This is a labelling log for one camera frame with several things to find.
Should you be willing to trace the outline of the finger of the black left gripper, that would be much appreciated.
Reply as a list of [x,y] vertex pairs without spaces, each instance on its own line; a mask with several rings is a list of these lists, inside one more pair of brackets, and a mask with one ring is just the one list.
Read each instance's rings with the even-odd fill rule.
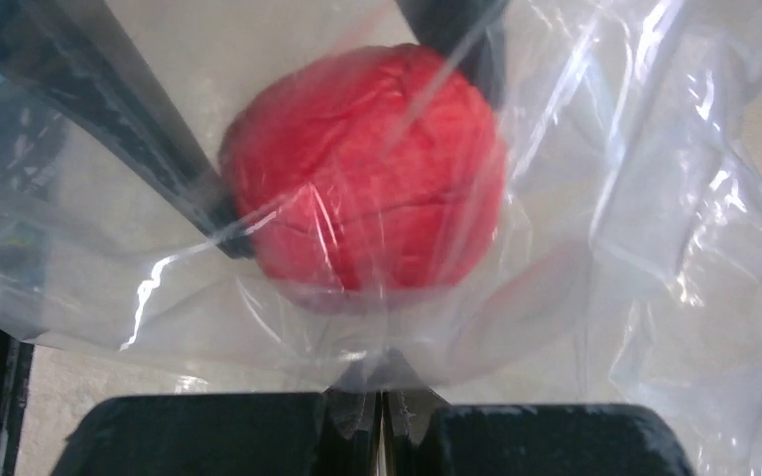
[[505,99],[506,38],[500,0],[397,0],[419,44],[454,63],[494,109]]
[[104,1],[0,1],[0,75],[81,127],[225,255],[253,255],[226,182]]

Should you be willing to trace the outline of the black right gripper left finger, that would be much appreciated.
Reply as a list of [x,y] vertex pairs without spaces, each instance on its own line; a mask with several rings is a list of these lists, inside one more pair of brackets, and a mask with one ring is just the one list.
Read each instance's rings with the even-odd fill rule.
[[370,475],[380,396],[322,393],[130,396],[92,409],[56,475]]

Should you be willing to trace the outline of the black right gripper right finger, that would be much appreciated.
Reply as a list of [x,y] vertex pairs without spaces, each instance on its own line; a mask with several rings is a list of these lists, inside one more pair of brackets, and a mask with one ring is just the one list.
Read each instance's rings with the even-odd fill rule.
[[384,395],[391,475],[692,475],[672,429],[625,404],[452,405]]

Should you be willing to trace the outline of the clear zip top bag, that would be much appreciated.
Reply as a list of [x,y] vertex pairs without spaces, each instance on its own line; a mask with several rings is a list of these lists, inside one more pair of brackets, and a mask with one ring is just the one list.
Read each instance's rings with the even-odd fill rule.
[[[220,177],[235,116],[326,56],[420,45],[396,1],[104,1]],[[106,147],[0,75],[0,330],[185,394],[625,404],[692,475],[762,475],[762,1],[506,1],[502,207],[459,284],[314,311],[225,255]],[[250,238],[243,218],[238,214]]]

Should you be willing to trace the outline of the red fake tomato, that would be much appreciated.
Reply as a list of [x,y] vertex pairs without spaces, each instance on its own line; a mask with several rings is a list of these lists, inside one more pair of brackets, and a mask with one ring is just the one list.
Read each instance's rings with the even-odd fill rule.
[[260,270],[321,312],[459,284],[493,242],[506,156],[481,92],[415,44],[361,47],[278,79],[219,150]]

